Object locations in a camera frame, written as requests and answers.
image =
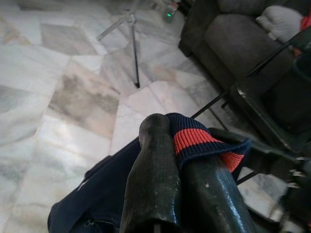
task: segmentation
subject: tripod leg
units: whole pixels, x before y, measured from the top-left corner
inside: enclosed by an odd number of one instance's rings
[[[107,28],[105,31],[103,31],[100,35],[97,36],[97,40],[100,41],[101,39],[103,39],[105,36],[107,36],[109,33],[111,33],[113,30],[115,30],[118,26],[120,26],[121,24],[123,24],[125,21],[125,19],[122,17],[120,19],[118,19],[117,22],[115,22],[114,24],[112,24],[109,28]]]
[[[135,16],[134,16],[134,14],[131,16],[132,16],[132,21],[130,22],[129,26],[130,26],[132,53],[133,53],[133,67],[134,67],[134,74],[136,76],[135,86],[137,88],[140,88],[138,60],[137,60],[137,48],[136,48],[136,40],[135,40]]]

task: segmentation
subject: knitted cuff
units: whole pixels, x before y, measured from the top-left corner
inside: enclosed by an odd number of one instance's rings
[[[250,148],[248,139],[240,144],[227,144],[215,139],[200,122],[181,114],[167,114],[171,122],[179,170],[191,160],[219,155],[232,172]]]

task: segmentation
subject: red stripe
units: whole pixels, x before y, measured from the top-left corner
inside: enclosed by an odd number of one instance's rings
[[[209,133],[201,129],[184,129],[176,133],[174,136],[174,144],[177,155],[184,148],[205,142],[221,141],[213,138]]]
[[[230,172],[233,172],[241,162],[244,155],[233,152],[226,152],[220,155],[222,161],[225,163]]]

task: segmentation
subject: floor tile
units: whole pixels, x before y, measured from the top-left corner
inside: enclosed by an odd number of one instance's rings
[[[3,233],[48,233],[47,218],[49,211],[49,208],[40,205],[16,206]]]
[[[0,8],[2,17],[16,28],[21,36],[25,37],[32,45],[41,44],[40,20],[31,12],[5,10]]]
[[[76,26],[76,14],[68,14],[62,11],[35,11],[41,24],[61,25],[61,26]]]
[[[162,15],[158,12],[153,10],[138,11],[135,16],[137,18],[135,29],[141,37],[154,38],[173,45],[178,44],[179,35],[175,35],[172,30],[165,27],[166,23],[163,22]]]
[[[5,224],[10,217],[12,206],[1,206],[0,205],[0,232],[4,231]]]
[[[0,1],[0,9],[3,10],[19,10],[18,4],[16,1],[12,0],[1,0]]]
[[[194,56],[188,57],[187,60],[176,66],[176,69],[203,77],[210,76],[206,68]]]
[[[272,175],[259,174],[253,180],[274,202],[277,202],[287,189],[286,182]]]
[[[129,43],[128,39],[119,31],[118,28],[100,41],[97,40],[97,36],[110,27],[113,23],[114,22],[110,21],[108,18],[87,18],[79,22],[79,26],[85,32],[87,38],[92,44],[101,44],[109,53],[111,53],[125,48]]]
[[[189,95],[200,107],[208,104],[220,93],[220,91],[207,80],[201,82],[198,80],[198,83],[195,81],[194,84],[184,86],[187,86],[187,93],[189,93]]]
[[[160,100],[148,86],[140,89],[127,98],[124,98],[122,102],[126,104],[126,106],[144,116],[148,116],[153,113],[166,113],[166,110],[162,106]]]
[[[97,160],[39,141],[17,205],[51,208],[75,189],[96,163]]]
[[[110,13],[100,4],[101,2],[102,0],[66,0],[63,12],[66,15],[75,15],[77,21],[109,18]]]
[[[75,189],[96,162],[39,141],[4,232],[47,232],[51,206]]]
[[[118,107],[116,126],[111,141],[109,154],[113,155],[138,137],[139,126],[147,116],[136,112],[126,104]]]
[[[8,158],[0,160],[0,206],[15,203],[27,168],[28,163],[24,160]]]
[[[100,56],[103,56],[108,53],[108,51],[102,44],[92,44],[92,46],[96,50],[97,54]]]
[[[30,161],[34,150],[35,139],[34,137],[30,137],[15,143],[1,146],[0,158]]]
[[[138,91],[134,83],[134,66],[132,56],[126,50],[119,50],[104,57],[101,76],[109,81],[123,96],[129,96]],[[141,88],[150,84],[149,78],[139,69]]]
[[[265,217],[269,217],[271,215],[271,210],[276,202],[271,199],[271,197],[258,185],[257,182],[251,179],[240,184],[238,188],[247,206],[255,209]],[[276,209],[271,218],[278,221],[281,214],[281,209]]]
[[[42,45],[68,55],[96,55],[96,50],[78,27],[41,24]]]
[[[23,11],[59,11],[64,4],[60,0],[16,0]]]
[[[0,15],[0,44],[29,45],[30,41]]]
[[[103,63],[103,56],[73,56],[72,60],[79,63],[84,68],[92,71],[95,74],[100,74],[101,66]]]
[[[109,139],[47,115],[43,117],[37,137],[98,161],[108,155],[110,148]]]
[[[49,98],[0,86],[0,146],[35,134]]]
[[[152,83],[150,88],[160,100],[166,113],[180,113],[190,117],[200,109],[177,82],[157,81]],[[201,114],[196,120],[200,121],[206,127],[222,128],[212,114]]]
[[[138,3],[137,9],[139,10],[149,10],[155,2],[159,0],[152,1],[140,1]],[[112,15],[124,14],[132,9],[133,2],[127,0],[115,0],[115,1],[99,1]]]
[[[0,85],[51,96],[68,60],[38,46],[0,46]]]
[[[111,139],[119,97],[99,76],[70,62],[47,114]]]
[[[207,83],[207,78],[192,73],[186,73],[176,69],[167,68],[152,63],[141,63],[141,69],[146,73],[151,82],[176,81],[182,88],[192,88],[200,83]]]
[[[140,40],[140,50],[142,62],[150,62],[168,68],[180,67],[187,60],[187,57],[176,45],[166,44],[151,38]]]
[[[199,107],[176,82],[157,81],[150,85],[167,113],[177,112],[190,117]]]

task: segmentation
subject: red object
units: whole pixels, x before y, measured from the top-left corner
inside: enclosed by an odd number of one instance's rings
[[[213,143],[213,142],[221,142],[216,138],[213,138],[208,132],[202,129],[183,129],[175,134],[174,145],[176,154],[185,148],[188,148],[193,145],[201,144],[201,143]],[[230,172],[233,172],[234,169],[239,165],[244,155],[237,154],[234,152],[224,152],[220,153],[222,161],[225,163]]]
[[[309,26],[311,26],[311,10],[309,16],[303,17],[300,30],[304,30]]]

